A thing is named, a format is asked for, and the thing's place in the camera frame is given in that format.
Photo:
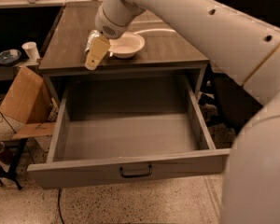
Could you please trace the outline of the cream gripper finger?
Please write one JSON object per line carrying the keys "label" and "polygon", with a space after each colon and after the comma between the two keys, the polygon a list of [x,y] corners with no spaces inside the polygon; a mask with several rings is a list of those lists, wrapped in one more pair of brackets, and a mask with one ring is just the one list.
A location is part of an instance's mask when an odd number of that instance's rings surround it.
{"label": "cream gripper finger", "polygon": [[108,53],[109,48],[109,40],[104,36],[100,36],[97,43],[97,52],[95,54],[86,54],[85,67],[89,70],[95,70],[104,56]]}

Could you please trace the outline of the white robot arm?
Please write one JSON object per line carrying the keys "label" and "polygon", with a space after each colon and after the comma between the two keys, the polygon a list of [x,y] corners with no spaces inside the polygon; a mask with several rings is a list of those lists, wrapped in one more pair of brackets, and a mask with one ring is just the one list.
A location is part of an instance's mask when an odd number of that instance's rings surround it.
{"label": "white robot arm", "polygon": [[160,17],[262,105],[234,140],[221,224],[280,224],[280,22],[214,0],[104,0],[95,17],[116,39],[145,10]]}

